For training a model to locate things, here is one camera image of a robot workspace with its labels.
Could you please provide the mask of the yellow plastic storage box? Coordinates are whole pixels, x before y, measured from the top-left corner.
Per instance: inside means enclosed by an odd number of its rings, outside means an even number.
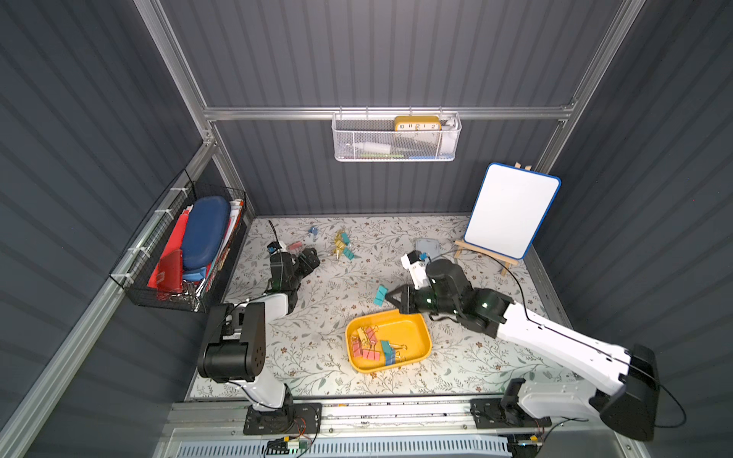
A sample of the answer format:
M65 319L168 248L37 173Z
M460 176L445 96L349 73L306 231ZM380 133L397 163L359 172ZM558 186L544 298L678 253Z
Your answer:
M396 351L396 362L385 365L381 343L382 357L379 361L370 361L354 357L351 354L350 337L359 327L372 327L376 337L381 341L389 341ZM388 310L362 316L352 320L346 328L347 356L355 370L362 374L371 374L391 368L402 368L408 364L420 363L427 359L433 351L433 339L425 319L419 314L405 315L398 310Z

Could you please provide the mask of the pink binder clip pair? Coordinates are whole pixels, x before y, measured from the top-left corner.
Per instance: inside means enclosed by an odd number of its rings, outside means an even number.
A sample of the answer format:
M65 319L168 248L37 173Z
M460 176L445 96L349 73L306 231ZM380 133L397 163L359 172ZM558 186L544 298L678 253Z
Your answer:
M351 354L357 358L379 361L382 357L376 331L372 327L359 327L350 337Z

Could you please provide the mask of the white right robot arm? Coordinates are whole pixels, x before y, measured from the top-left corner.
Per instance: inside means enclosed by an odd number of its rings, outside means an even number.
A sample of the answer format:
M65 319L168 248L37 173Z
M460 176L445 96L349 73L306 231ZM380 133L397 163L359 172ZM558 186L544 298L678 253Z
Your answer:
M447 259L426 261L410 252L401 263L412 281L387 294L400 313L452 319L472 332L525 347L578 375L574 382L547 387L514 379L502 399L508 421L597 418L627 438L653 440L662 384L652 349L611 345L557 324L508 295L473 287L463 269Z

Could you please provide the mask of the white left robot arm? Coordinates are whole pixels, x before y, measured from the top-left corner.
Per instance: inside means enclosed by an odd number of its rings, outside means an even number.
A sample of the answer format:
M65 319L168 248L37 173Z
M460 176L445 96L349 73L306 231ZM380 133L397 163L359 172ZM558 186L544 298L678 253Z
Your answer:
M303 279L320 266L317 250L298 254L274 251L265 292L242 303L211 307L200 353L198 374L244 392L255 412L286 414L292 404L288 386L265 367L266 326L291 314Z

